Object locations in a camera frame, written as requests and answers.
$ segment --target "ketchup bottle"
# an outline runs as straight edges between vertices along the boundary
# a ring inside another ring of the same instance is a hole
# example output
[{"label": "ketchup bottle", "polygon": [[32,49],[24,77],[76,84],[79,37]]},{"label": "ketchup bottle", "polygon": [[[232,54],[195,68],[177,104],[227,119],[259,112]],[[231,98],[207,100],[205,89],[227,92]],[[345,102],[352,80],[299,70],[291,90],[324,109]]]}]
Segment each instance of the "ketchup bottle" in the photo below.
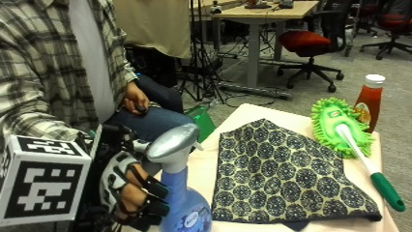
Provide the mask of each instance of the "ketchup bottle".
[{"label": "ketchup bottle", "polygon": [[355,111],[359,113],[357,120],[369,126],[365,131],[371,133],[375,130],[379,118],[385,77],[379,74],[369,74],[364,80],[365,83],[356,100]]}]

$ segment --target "red office chair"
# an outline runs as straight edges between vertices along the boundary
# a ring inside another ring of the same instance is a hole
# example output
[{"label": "red office chair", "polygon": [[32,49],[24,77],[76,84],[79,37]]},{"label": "red office chair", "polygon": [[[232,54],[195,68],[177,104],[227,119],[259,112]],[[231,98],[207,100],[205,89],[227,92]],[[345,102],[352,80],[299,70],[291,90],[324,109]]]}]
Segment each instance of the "red office chair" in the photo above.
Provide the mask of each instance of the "red office chair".
[{"label": "red office chair", "polygon": [[[336,79],[344,79],[341,71],[315,64],[315,56],[341,51],[347,46],[345,24],[351,5],[355,0],[328,0],[320,12],[315,12],[307,16],[304,20],[309,23],[311,31],[288,31],[281,34],[280,42],[284,48],[295,52],[300,57],[309,57],[309,63],[301,65],[281,65],[277,75],[283,75],[284,69],[300,69],[300,71],[288,79],[287,88],[293,88],[293,79],[303,73],[307,79],[311,74],[316,73],[325,81],[329,82],[328,92],[335,93],[336,86],[333,80],[323,71],[336,72]],[[320,19],[320,27],[323,36],[315,33],[313,22]]]},{"label": "red office chair", "polygon": [[391,54],[393,48],[412,54],[412,45],[399,43],[400,36],[408,36],[412,33],[412,0],[392,0],[376,16],[376,25],[380,29],[391,33],[391,41],[384,43],[365,44],[360,47],[360,52],[368,46],[377,46],[380,51],[376,60],[383,59],[383,53]]}]

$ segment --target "black and white marker cube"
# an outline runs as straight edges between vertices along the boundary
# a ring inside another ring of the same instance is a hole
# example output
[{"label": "black and white marker cube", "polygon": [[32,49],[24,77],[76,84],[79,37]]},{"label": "black and white marker cube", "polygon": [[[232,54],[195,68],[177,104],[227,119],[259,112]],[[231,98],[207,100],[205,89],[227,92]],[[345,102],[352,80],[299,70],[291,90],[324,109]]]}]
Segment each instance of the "black and white marker cube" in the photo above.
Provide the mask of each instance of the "black and white marker cube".
[{"label": "black and white marker cube", "polygon": [[0,227],[72,220],[91,163],[75,142],[11,135],[0,156]]}]

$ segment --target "hand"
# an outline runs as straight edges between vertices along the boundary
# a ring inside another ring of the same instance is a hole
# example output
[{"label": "hand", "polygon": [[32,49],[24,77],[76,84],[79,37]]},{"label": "hand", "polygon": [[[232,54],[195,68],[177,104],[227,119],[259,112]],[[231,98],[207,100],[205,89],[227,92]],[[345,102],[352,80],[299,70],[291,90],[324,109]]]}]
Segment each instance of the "hand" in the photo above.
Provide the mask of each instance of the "hand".
[{"label": "hand", "polygon": [[131,81],[127,86],[124,104],[127,110],[136,115],[143,115],[136,109],[137,105],[140,107],[144,107],[145,109],[148,109],[149,106],[149,99],[147,98],[145,94],[139,89],[133,81]]},{"label": "hand", "polygon": [[168,215],[167,195],[167,186],[147,174],[135,157],[125,151],[115,155],[100,179],[100,202],[112,218],[147,231]]}]

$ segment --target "green handle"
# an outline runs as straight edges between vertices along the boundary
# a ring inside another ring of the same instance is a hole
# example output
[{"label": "green handle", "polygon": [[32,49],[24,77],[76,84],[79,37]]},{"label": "green handle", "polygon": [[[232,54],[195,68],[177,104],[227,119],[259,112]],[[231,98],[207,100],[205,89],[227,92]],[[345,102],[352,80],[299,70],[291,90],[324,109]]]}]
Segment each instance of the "green handle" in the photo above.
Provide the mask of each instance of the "green handle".
[{"label": "green handle", "polygon": [[400,196],[397,195],[397,192],[383,173],[373,173],[371,175],[371,179],[376,190],[381,193],[381,196],[385,198],[392,208],[399,212],[404,212],[405,206],[403,204]]}]

